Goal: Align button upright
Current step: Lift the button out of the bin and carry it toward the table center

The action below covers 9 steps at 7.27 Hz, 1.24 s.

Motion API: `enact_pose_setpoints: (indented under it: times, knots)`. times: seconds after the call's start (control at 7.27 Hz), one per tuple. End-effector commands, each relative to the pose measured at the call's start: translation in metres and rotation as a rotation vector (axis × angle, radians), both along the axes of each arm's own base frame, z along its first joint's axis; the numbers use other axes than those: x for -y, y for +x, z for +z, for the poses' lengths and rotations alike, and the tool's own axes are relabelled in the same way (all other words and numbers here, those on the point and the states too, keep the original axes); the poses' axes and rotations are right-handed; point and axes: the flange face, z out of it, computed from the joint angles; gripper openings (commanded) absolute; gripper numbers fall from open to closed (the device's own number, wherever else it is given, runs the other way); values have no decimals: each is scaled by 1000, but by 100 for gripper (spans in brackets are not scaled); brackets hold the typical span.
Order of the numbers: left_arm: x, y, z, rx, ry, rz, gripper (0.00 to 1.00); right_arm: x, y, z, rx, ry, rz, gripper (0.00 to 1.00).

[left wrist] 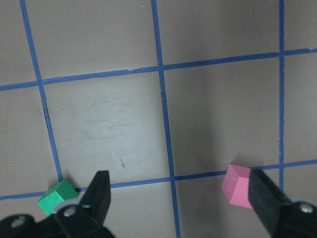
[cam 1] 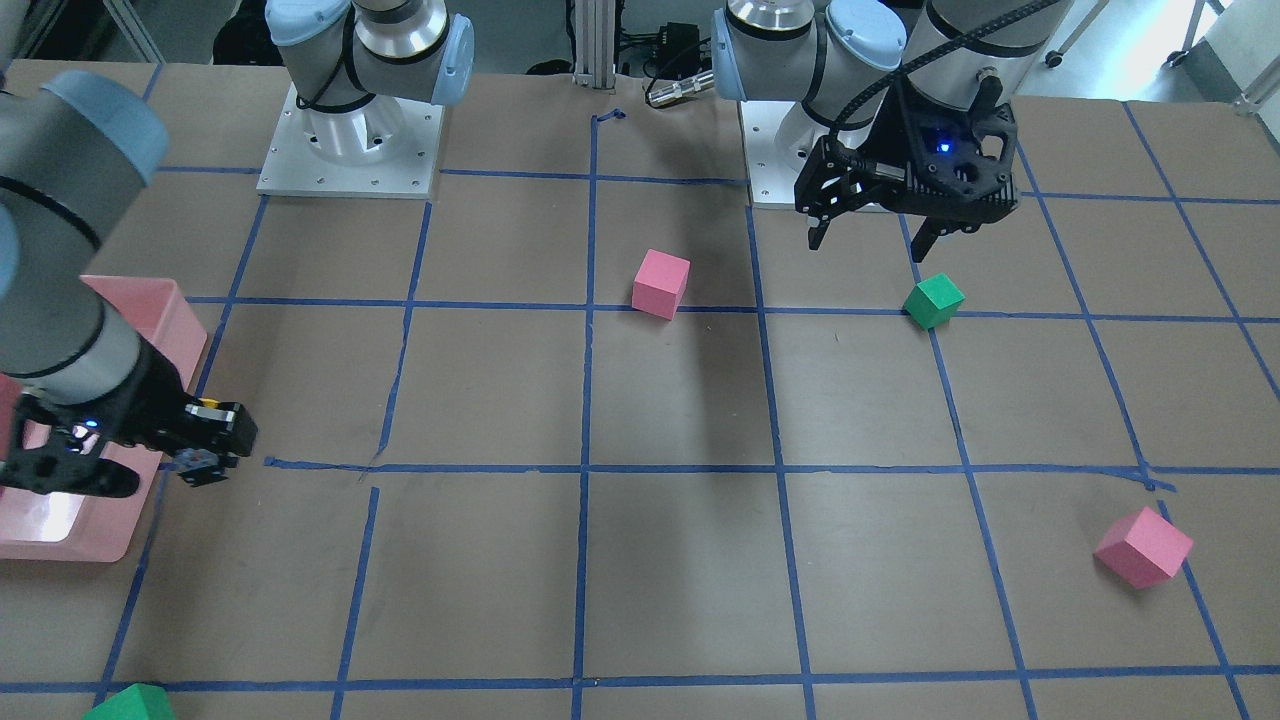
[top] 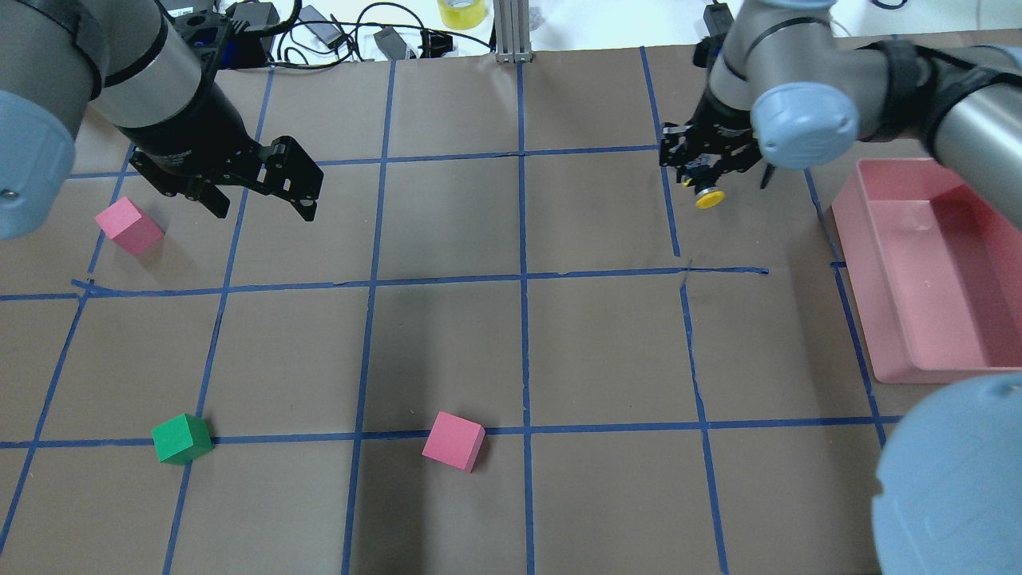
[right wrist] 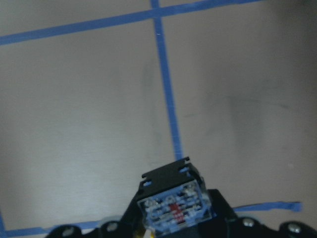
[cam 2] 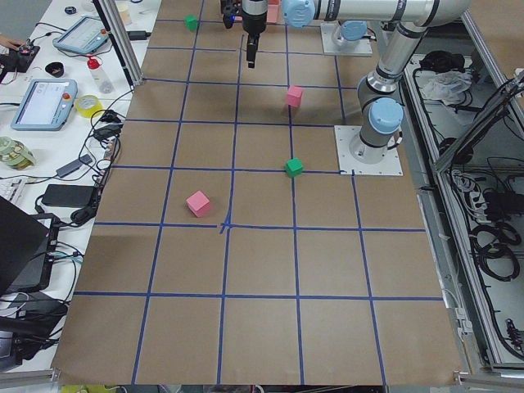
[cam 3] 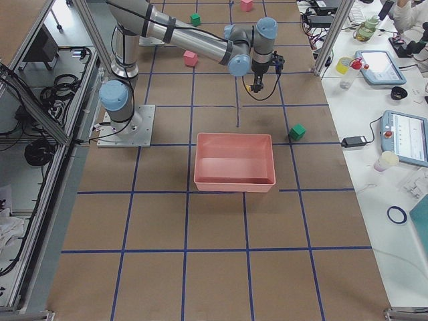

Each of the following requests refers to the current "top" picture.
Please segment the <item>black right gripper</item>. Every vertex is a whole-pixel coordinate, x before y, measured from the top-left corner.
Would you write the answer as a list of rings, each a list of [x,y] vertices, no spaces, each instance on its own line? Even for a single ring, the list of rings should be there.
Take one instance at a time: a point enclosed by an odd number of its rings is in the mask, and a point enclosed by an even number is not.
[[[763,159],[748,110],[731,108],[706,88],[695,112],[685,124],[665,121],[661,125],[660,166],[673,167],[676,182],[693,189],[706,189],[728,173],[745,173]],[[774,177],[766,163],[759,189]]]

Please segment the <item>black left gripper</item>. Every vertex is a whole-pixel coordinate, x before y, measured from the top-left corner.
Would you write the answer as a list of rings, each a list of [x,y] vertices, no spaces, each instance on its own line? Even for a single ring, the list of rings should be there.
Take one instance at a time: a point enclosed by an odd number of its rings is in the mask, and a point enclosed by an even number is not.
[[[231,201],[218,185],[256,182],[263,196],[285,201],[304,222],[316,218],[324,174],[292,136],[259,145],[211,77],[174,117],[129,129],[130,164],[164,196],[183,196],[225,219]]]

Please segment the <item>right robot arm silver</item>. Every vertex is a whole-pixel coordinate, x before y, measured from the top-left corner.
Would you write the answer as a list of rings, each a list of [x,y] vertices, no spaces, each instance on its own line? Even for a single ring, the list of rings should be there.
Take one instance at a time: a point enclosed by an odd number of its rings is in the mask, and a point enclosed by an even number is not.
[[[883,383],[936,383],[885,440],[872,532],[884,574],[1020,571],[1020,49],[836,45],[829,1],[746,1],[711,23],[695,112],[660,164],[718,203],[723,174],[863,160],[833,211]]]

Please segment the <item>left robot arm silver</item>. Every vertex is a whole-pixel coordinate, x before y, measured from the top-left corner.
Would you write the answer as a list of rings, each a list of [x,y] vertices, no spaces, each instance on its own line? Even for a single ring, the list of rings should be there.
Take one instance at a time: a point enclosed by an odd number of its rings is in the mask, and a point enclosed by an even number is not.
[[[160,1],[4,1],[2,238],[35,232],[72,174],[77,135],[94,109],[134,145],[130,164],[162,196],[216,218],[223,186],[273,196],[311,222],[323,172],[299,142],[261,145],[216,84],[290,30],[232,14],[172,16]]]

